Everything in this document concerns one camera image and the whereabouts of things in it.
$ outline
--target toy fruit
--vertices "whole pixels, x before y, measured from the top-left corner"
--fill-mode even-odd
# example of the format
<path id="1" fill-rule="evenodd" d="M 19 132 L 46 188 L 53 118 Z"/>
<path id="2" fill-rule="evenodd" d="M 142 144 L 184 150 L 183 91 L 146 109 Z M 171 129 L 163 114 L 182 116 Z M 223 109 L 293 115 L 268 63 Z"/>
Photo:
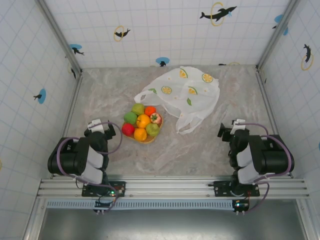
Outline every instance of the toy fruit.
<path id="1" fill-rule="evenodd" d="M 151 137 L 155 137 L 160 132 L 160 127 L 156 123 L 149 123 L 146 128 L 146 133 L 149 134 Z"/>
<path id="2" fill-rule="evenodd" d="M 145 115 L 148 115 L 149 117 L 151 116 L 151 114 L 155 113 L 156 112 L 156 108 L 154 106 L 147 106 L 145 109 L 144 109 L 144 114 Z"/>
<path id="3" fill-rule="evenodd" d="M 136 121 L 137 121 L 137 115 L 130 111 L 130 112 L 127 112 L 125 115 L 124 115 L 124 121 L 126 123 L 130 123 L 130 124 L 135 124 Z"/>
<path id="4" fill-rule="evenodd" d="M 150 117 L 145 114 L 141 114 L 136 120 L 136 125 L 140 129 L 145 129 L 149 123 L 151 123 Z"/>
<path id="5" fill-rule="evenodd" d="M 160 124 L 162 122 L 161 116 L 156 112 L 151 114 L 150 119 L 154 124 Z"/>
<path id="6" fill-rule="evenodd" d="M 133 105 L 131 112 L 134 112 L 138 116 L 145 113 L 145 106 L 142 103 L 136 103 Z"/>
<path id="7" fill-rule="evenodd" d="M 135 132 L 135 127 L 130 123 L 125 123 L 121 129 L 122 133 L 126 136 L 131 136 Z"/>
<path id="8" fill-rule="evenodd" d="M 135 140 L 142 142 L 147 138 L 147 131 L 144 128 L 136 128 L 133 136 Z"/>

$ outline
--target wooden plate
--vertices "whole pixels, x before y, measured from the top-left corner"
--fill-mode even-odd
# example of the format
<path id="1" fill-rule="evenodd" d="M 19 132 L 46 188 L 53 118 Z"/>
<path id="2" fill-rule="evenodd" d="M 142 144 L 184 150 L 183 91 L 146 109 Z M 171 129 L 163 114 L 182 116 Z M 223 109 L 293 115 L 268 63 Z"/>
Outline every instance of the wooden plate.
<path id="1" fill-rule="evenodd" d="M 161 122 L 161 123 L 158 123 L 158 126 L 159 126 L 159 128 L 160 128 L 160 130 L 161 130 L 162 125 L 164 124 L 164 118 L 162 117 L 162 115 L 161 115 L 160 113 L 157 112 L 157 114 L 159 114 L 160 117 L 161 117 L 161 119 L 162 119 L 162 122 Z M 138 128 L 138 126 L 137 126 L 136 123 L 133 124 L 133 126 L 134 126 L 135 129 Z M 126 136 L 126 135 L 124 135 L 124 136 L 127 137 L 127 138 L 129 138 L 129 139 L 133 139 L 133 140 L 135 140 L 135 141 L 137 141 L 138 143 L 141 143 L 141 144 L 150 144 L 150 143 L 152 143 L 152 142 L 156 139 L 156 137 L 157 137 L 158 135 L 157 135 L 157 136 L 150 136 L 150 135 L 147 134 L 146 139 L 145 139 L 144 141 L 138 141 L 138 140 L 136 140 L 135 137 L 134 137 L 134 134 L 131 134 L 130 136 Z"/>

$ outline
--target vent grille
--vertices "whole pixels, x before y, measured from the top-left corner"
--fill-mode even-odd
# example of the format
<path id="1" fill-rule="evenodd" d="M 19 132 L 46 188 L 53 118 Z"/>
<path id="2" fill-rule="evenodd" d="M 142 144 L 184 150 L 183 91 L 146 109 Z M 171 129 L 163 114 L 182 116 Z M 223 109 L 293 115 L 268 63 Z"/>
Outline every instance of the vent grille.
<path id="1" fill-rule="evenodd" d="M 47 202 L 50 209 L 106 209 L 95 207 L 94 199 L 52 199 Z M 216 209 L 233 210 L 232 200 L 186 200 L 186 199 L 118 199 L 113 210 L 142 209 Z"/>

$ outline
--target black base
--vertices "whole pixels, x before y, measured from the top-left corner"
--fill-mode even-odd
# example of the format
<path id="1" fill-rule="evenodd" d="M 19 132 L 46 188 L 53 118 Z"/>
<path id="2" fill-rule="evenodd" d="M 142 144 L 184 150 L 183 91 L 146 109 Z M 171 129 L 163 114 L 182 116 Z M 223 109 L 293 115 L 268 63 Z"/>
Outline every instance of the black base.
<path id="1" fill-rule="evenodd" d="M 232 191 L 235 195 L 242 195 L 241 197 L 248 197 L 248 192 L 250 193 L 250 197 L 259 197 L 259 187 L 257 185 L 244 185 L 238 184 L 234 189 L 233 186 L 230 186 L 231 181 L 214 181 L 214 195 L 216 197 L 234 197 L 230 191 Z"/>
<path id="2" fill-rule="evenodd" d="M 126 192 L 126 182 L 125 181 L 109 181 L 109 185 L 114 187 L 116 190 L 121 190 L 121 193 L 118 193 L 118 197 L 124 197 Z M 114 197 L 115 194 L 111 193 L 111 189 L 102 187 L 102 186 L 83 186 L 82 197 Z"/>

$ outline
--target metal post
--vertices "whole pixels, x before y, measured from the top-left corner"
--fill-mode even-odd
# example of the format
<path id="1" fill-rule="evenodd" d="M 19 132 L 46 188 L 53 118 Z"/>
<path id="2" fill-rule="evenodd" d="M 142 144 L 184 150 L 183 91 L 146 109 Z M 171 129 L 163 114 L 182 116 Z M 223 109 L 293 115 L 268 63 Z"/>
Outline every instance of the metal post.
<path id="1" fill-rule="evenodd" d="M 58 42 L 60 43 L 61 48 L 63 49 L 66 57 L 68 58 L 72 69 L 78 74 L 81 75 L 81 68 L 80 65 L 71 51 L 67 40 L 60 30 L 54 16 L 52 15 L 51 11 L 48 8 L 48 5 L 45 0 L 35 0 L 38 7 L 42 10 L 42 14 L 44 15 L 44 18 L 47 20 L 49 26 L 51 27 L 51 30 L 53 31 L 55 37 L 57 38 Z"/>
<path id="2" fill-rule="evenodd" d="M 284 11 L 283 17 L 279 24 L 276 26 L 275 32 L 272 35 L 268 45 L 266 46 L 263 55 L 258 63 L 258 70 L 262 69 L 266 64 L 268 58 L 270 57 L 272 51 L 274 50 L 276 44 L 278 43 L 281 35 L 285 31 L 286 27 L 288 26 L 288 22 L 291 19 L 292 15 L 294 14 L 295 10 L 297 9 L 298 4 L 301 0 L 291 0 Z"/>

